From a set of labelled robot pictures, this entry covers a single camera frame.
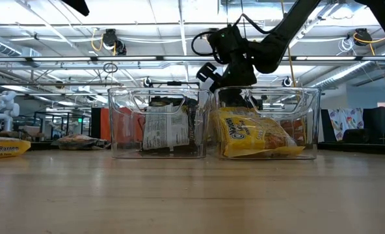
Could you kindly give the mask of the silver ventilation duct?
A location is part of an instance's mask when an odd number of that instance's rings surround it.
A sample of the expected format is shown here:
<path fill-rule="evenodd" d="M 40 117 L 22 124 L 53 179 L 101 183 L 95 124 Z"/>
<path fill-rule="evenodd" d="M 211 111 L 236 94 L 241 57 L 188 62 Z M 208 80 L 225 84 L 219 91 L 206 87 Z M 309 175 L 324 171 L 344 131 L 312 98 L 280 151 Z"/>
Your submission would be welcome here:
<path fill-rule="evenodd" d="M 356 72 L 362 72 L 370 66 L 377 65 L 378 62 L 385 62 L 385 53 L 379 56 L 357 56 L 350 66 L 338 67 L 304 85 L 310 88 L 326 88 L 338 83 L 344 83 L 351 79 Z"/>

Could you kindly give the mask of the floral cloth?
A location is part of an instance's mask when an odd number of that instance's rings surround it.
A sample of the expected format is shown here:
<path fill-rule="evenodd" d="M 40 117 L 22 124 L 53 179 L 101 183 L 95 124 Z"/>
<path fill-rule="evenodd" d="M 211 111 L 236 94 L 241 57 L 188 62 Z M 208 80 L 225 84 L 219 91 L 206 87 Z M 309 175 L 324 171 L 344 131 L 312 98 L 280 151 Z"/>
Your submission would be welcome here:
<path fill-rule="evenodd" d="M 364 110 L 362 108 L 328 109 L 328 115 L 337 141 L 343 140 L 346 130 L 364 128 L 363 113 Z"/>

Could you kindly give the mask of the black rectangular bar frame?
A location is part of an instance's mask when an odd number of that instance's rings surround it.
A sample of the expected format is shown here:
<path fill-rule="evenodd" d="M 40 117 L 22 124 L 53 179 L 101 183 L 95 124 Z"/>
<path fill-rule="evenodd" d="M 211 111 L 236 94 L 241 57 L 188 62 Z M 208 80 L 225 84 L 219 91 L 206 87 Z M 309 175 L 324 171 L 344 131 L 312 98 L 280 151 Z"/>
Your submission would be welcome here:
<path fill-rule="evenodd" d="M 200 87 L 199 82 L 183 82 L 183 81 L 150 82 L 148 84 L 144 84 L 146 88 L 153 88 L 155 86 L 158 87 L 159 85 L 167 85 L 167 86 L 195 85 L 197 87 Z"/>

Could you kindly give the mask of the clear plastic bin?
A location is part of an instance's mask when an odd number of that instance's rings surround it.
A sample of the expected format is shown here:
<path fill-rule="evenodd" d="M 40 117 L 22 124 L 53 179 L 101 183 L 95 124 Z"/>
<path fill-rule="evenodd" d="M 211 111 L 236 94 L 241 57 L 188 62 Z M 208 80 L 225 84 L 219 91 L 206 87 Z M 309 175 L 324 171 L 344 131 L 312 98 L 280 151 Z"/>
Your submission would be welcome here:
<path fill-rule="evenodd" d="M 240 88 L 248 100 L 220 100 L 219 90 Z M 294 157 L 284 158 L 240 158 L 228 159 L 221 155 L 219 124 L 217 117 L 212 118 L 215 125 L 217 156 L 226 160 L 310 160 L 317 156 L 318 128 L 320 117 L 321 91 L 318 88 L 290 87 L 251 87 L 231 86 L 215 90 L 213 109 L 220 107 L 247 107 L 254 109 L 260 117 L 271 118 L 289 134 L 304 150 Z"/>
<path fill-rule="evenodd" d="M 108 91 L 111 150 L 117 159 L 206 156 L 211 92 L 119 87 Z"/>

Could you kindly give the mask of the yellow chicken ramen packet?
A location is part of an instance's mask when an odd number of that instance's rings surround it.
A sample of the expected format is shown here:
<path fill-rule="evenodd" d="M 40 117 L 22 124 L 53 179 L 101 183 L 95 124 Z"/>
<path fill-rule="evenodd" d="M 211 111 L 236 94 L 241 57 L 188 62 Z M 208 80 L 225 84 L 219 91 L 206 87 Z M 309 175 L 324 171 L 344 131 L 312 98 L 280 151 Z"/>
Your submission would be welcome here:
<path fill-rule="evenodd" d="M 17 157 L 24 154 L 31 147 L 31 143 L 17 138 L 0 137 L 0 159 Z"/>
<path fill-rule="evenodd" d="M 225 158 L 278 159 L 297 156 L 304 150 L 271 118 L 220 111 L 217 120 L 220 152 Z"/>
<path fill-rule="evenodd" d="M 259 114 L 254 109 L 250 109 L 247 107 L 220 107 L 217 109 L 213 109 L 210 112 L 210 117 L 215 118 L 220 114 L 228 114 L 229 116 L 240 115 L 252 118 L 259 116 Z"/>

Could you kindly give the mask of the black aluminium table frame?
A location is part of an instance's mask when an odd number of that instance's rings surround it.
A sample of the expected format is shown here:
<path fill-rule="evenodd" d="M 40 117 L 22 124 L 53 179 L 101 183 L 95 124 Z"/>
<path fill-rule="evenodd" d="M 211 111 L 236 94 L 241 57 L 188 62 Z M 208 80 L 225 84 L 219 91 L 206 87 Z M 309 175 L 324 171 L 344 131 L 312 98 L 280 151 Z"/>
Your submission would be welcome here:
<path fill-rule="evenodd" d="M 29 151 L 57 149 L 59 149 L 59 147 L 52 145 L 50 142 L 32 142 Z M 320 142 L 317 145 L 317 149 L 385 155 L 384 144 L 346 144 L 337 142 Z"/>

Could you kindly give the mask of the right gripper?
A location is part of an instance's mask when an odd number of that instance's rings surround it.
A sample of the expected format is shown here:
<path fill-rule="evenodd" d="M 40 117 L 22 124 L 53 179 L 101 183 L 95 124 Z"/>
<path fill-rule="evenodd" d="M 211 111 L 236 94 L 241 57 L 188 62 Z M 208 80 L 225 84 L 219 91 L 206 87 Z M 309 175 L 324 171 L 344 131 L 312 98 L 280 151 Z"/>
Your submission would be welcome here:
<path fill-rule="evenodd" d="M 248 41 L 245 40 L 237 26 L 229 25 L 208 37 L 213 56 L 219 64 L 227 64 L 221 78 L 215 81 L 216 87 L 251 86 L 256 84 L 252 63 L 245 57 Z M 219 90 L 220 100 L 248 100 L 240 88 Z"/>

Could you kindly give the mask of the orange partition panel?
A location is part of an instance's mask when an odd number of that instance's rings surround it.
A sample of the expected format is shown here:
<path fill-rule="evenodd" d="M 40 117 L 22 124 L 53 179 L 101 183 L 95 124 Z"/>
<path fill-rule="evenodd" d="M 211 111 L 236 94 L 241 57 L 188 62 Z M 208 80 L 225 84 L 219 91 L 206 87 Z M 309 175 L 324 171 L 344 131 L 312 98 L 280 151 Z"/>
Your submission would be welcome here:
<path fill-rule="evenodd" d="M 100 138 L 112 140 L 119 144 L 142 142 L 145 117 L 127 107 L 100 109 Z"/>

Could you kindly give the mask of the grey ceiling vent duct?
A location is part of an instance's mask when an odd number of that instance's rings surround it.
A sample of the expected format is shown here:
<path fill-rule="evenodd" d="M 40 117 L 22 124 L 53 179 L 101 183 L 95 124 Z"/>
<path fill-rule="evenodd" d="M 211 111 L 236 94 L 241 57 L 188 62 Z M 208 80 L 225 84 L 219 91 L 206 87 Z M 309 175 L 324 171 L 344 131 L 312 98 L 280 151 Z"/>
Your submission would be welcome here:
<path fill-rule="evenodd" d="M 42 54 L 33 48 L 15 45 L 0 37 L 0 53 L 8 57 L 41 57 Z"/>

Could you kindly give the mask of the black office chair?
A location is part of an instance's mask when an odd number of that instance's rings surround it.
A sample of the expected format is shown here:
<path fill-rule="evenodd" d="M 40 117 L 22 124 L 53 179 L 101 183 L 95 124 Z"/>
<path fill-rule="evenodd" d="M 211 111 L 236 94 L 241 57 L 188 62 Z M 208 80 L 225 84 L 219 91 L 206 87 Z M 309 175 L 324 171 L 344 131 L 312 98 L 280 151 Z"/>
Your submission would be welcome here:
<path fill-rule="evenodd" d="M 367 129 L 348 129 L 343 134 L 342 141 L 347 144 L 366 144 L 369 142 Z"/>

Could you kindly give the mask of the long ceiling light bar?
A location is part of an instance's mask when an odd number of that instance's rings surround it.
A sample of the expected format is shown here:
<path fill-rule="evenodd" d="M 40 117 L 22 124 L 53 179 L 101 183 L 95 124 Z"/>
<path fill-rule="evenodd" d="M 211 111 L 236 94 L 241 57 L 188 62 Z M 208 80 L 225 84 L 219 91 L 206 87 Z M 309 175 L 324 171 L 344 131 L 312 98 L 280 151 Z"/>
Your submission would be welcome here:
<path fill-rule="evenodd" d="M 282 61 L 385 61 L 385 56 L 291 56 Z M 99 62 L 99 61 L 214 61 L 200 56 L 128 56 L 128 57 L 0 57 L 0 62 Z"/>

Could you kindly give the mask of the black ceiling-hung device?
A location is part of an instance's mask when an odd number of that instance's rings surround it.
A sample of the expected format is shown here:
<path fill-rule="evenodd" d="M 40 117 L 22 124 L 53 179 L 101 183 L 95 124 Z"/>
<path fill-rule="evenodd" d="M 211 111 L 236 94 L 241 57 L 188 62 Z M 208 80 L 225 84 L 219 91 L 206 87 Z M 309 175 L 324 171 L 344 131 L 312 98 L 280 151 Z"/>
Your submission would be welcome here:
<path fill-rule="evenodd" d="M 117 55 L 117 56 L 127 55 L 126 45 L 121 40 L 116 40 L 114 43 L 114 55 Z"/>

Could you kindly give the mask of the white robot figure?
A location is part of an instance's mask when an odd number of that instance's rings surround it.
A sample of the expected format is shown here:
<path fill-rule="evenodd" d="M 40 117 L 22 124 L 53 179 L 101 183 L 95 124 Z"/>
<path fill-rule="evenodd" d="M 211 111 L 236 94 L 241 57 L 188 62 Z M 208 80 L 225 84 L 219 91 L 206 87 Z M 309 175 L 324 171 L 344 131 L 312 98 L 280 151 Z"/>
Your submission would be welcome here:
<path fill-rule="evenodd" d="M 3 91 L 0 95 L 0 131 L 13 129 L 13 118 L 20 114 L 20 106 L 14 101 L 15 91 Z"/>

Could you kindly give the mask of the black pink ramen packet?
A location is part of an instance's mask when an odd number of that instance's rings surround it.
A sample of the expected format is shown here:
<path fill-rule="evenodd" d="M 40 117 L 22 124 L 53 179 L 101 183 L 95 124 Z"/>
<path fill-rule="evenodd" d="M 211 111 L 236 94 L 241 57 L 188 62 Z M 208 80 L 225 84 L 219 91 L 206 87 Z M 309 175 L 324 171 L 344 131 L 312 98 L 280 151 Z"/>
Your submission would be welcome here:
<path fill-rule="evenodd" d="M 51 143 L 60 150 L 109 150 L 111 142 L 100 138 L 92 138 L 86 135 L 68 135 Z"/>

